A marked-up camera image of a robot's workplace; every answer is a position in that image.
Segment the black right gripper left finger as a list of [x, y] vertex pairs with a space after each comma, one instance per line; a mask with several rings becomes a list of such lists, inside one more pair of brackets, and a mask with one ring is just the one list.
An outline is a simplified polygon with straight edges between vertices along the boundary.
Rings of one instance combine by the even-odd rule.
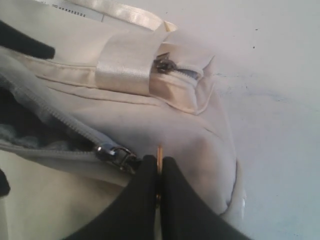
[[96, 218], [66, 240], [154, 240], [157, 159], [143, 157], [136, 174]]

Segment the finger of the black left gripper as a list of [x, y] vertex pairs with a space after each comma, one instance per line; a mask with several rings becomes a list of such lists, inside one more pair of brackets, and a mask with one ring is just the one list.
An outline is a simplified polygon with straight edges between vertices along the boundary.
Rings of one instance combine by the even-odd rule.
[[10, 185], [5, 173], [0, 169], [0, 197], [5, 197], [10, 193]]
[[48, 60], [55, 56], [55, 49], [31, 38], [7, 23], [0, 21], [0, 46], [38, 59]]

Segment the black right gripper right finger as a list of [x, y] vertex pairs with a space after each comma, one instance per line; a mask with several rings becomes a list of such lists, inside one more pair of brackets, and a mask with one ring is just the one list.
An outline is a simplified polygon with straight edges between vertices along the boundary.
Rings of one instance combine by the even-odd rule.
[[164, 240], [246, 240], [198, 196], [172, 157], [162, 160], [161, 233]]

